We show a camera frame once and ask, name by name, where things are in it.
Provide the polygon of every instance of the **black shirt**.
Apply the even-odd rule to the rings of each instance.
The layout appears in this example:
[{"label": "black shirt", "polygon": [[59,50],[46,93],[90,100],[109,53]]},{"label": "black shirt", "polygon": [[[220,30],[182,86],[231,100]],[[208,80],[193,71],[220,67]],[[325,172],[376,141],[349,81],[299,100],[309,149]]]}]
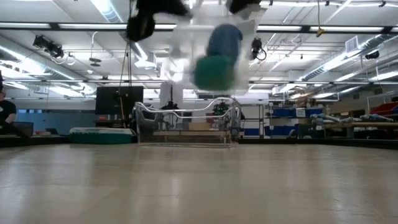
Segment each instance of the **black shirt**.
[{"label": "black shirt", "polygon": [[17,108],[14,103],[7,100],[0,101],[0,121],[5,121],[10,114],[16,114]]}]

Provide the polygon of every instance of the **black monitor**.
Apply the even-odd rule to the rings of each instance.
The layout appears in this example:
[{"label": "black monitor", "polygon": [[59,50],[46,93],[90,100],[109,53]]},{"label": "black monitor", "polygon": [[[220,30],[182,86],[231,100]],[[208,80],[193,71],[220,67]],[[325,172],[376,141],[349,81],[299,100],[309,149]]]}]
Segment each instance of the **black monitor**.
[{"label": "black monitor", "polygon": [[121,105],[125,115],[132,113],[136,102],[144,100],[144,87],[98,87],[95,114],[121,114]]}]

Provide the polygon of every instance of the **green ball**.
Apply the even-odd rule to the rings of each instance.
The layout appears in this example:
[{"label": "green ball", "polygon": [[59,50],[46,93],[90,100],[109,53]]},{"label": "green ball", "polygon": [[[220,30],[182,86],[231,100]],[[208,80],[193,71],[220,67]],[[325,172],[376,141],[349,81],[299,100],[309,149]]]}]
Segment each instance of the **green ball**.
[{"label": "green ball", "polygon": [[201,90],[230,90],[235,83],[234,61],[222,55],[203,57],[197,61],[193,77]]}]

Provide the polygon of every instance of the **floor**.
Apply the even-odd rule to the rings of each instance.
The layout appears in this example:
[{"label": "floor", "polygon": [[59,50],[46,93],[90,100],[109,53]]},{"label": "floor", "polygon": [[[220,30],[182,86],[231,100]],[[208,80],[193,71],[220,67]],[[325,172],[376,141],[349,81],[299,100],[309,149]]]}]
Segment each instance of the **floor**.
[{"label": "floor", "polygon": [[58,145],[0,151],[0,223],[398,223],[398,151]]}]

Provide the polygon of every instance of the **fluorescent light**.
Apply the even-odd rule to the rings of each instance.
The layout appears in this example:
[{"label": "fluorescent light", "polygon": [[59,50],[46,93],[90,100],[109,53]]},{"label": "fluorescent light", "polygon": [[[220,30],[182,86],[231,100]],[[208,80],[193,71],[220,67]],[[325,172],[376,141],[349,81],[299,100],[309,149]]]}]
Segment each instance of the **fluorescent light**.
[{"label": "fluorescent light", "polygon": [[336,81],[336,82],[344,81],[344,80],[347,80],[347,79],[352,78],[352,77],[354,77],[354,76],[355,76],[355,74],[350,73],[350,74],[348,74],[348,75],[344,75],[344,76],[342,76],[342,77],[336,79],[335,81]]},{"label": "fluorescent light", "polygon": [[329,84],[329,82],[312,82],[312,81],[309,81],[309,82],[306,82],[306,81],[296,81],[296,82],[294,82],[294,83],[296,83],[296,84],[321,84],[321,85],[324,85],[324,84]]},{"label": "fluorescent light", "polygon": [[139,59],[140,59],[140,60],[144,60],[144,61],[148,60],[148,55],[145,54],[145,52],[144,52],[144,50],[141,48],[141,46],[140,46],[137,42],[135,42],[134,45],[137,47],[139,53],[141,54],[141,57],[137,55],[137,56],[139,57]]},{"label": "fluorescent light", "polygon": [[175,24],[156,24],[155,29],[174,29],[177,25]]},{"label": "fluorescent light", "polygon": [[59,24],[61,29],[126,29],[126,24]]},{"label": "fluorescent light", "polygon": [[291,99],[296,99],[296,98],[299,98],[299,97],[302,97],[303,95],[301,94],[301,93],[297,93],[297,94],[294,94],[293,96],[291,96],[290,98]]},{"label": "fluorescent light", "polygon": [[[321,27],[324,31],[332,32],[380,32],[384,27]],[[310,31],[316,32],[318,30],[317,26],[310,28]]]},{"label": "fluorescent light", "polygon": [[174,73],[174,75],[172,76],[173,82],[179,82],[182,80],[182,78],[183,78],[183,73],[181,72]]},{"label": "fluorescent light", "polygon": [[13,80],[13,79],[7,79],[7,80],[4,80],[4,82],[41,82],[41,80],[34,80],[34,79],[31,79],[31,80],[28,80],[28,79],[15,79],[15,80]]},{"label": "fluorescent light", "polygon": [[398,72],[387,72],[381,75],[377,75],[371,79],[369,79],[369,81],[381,81],[381,80],[385,80],[387,78],[391,78],[398,75]]},{"label": "fluorescent light", "polygon": [[21,90],[28,90],[28,88],[26,86],[21,85],[21,84],[16,83],[16,82],[4,82],[3,84],[7,85],[7,86],[12,86],[14,88],[18,88],[18,89],[21,89]]},{"label": "fluorescent light", "polygon": [[353,90],[358,89],[358,88],[359,88],[358,86],[352,87],[352,88],[348,88],[346,90],[341,91],[340,93],[348,93],[349,91],[353,91]]},{"label": "fluorescent light", "polygon": [[48,23],[19,23],[19,22],[0,22],[0,28],[35,28],[50,29]]},{"label": "fluorescent light", "polygon": [[27,75],[34,75],[34,76],[49,76],[51,73],[28,73]]},{"label": "fluorescent light", "polygon": [[52,82],[52,83],[56,83],[56,82],[80,83],[80,82],[83,82],[83,80],[46,80],[46,82]]},{"label": "fluorescent light", "polygon": [[328,96],[331,96],[331,95],[334,95],[334,94],[335,93],[320,93],[318,95],[313,96],[312,98],[320,99],[320,98],[325,98],[325,97],[328,97]]},{"label": "fluorescent light", "polygon": [[272,93],[272,90],[248,90],[248,93]]},{"label": "fluorescent light", "polygon": [[338,82],[335,84],[340,84],[340,85],[368,85],[370,84],[369,82]]},{"label": "fluorescent light", "polygon": [[299,31],[301,30],[301,26],[263,26],[259,25],[257,30],[261,31]]},{"label": "fluorescent light", "polygon": [[154,69],[156,68],[156,64],[152,62],[148,62],[145,60],[139,60],[138,62],[134,63],[137,68],[144,68],[144,69]]},{"label": "fluorescent light", "polygon": [[91,0],[91,3],[103,14],[115,11],[112,2],[110,0]]}]

